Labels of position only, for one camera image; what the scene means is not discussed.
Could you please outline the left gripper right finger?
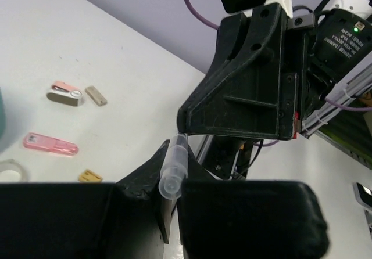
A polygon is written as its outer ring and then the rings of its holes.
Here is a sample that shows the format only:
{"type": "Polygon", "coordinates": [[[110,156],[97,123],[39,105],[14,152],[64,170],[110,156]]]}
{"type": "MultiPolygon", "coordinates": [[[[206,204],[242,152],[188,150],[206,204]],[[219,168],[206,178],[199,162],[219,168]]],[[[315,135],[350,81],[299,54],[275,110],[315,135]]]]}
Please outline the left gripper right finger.
{"type": "Polygon", "coordinates": [[[328,225],[300,181],[214,179],[188,152],[177,202],[185,258],[322,258],[328,225]]]}

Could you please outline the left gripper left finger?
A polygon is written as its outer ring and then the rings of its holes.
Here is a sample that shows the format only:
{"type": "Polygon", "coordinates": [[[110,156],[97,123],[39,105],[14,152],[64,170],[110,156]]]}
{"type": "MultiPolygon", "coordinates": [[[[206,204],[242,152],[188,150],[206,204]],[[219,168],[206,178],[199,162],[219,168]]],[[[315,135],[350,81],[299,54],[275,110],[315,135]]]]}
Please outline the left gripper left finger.
{"type": "Polygon", "coordinates": [[[2,258],[162,258],[173,204],[161,197],[168,148],[115,183],[1,185],[2,258]]]}

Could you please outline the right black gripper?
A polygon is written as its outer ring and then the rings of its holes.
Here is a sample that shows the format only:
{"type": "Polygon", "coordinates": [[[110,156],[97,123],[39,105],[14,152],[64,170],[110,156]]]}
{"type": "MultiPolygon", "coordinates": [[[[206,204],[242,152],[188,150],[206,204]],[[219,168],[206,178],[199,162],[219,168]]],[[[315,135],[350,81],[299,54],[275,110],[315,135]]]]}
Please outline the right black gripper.
{"type": "Polygon", "coordinates": [[[278,3],[228,16],[204,79],[180,107],[188,135],[291,140],[302,130],[309,85],[312,13],[288,19],[278,3]]]}

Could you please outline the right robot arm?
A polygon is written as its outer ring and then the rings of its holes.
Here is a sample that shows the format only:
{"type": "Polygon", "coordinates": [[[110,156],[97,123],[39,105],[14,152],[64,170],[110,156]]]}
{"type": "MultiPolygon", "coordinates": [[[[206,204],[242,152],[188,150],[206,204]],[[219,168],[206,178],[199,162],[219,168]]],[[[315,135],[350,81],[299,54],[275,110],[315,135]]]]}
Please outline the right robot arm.
{"type": "Polygon", "coordinates": [[[343,9],[306,21],[272,3],[226,17],[210,69],[178,111],[178,130],[290,140],[370,52],[371,24],[343,9]]]}

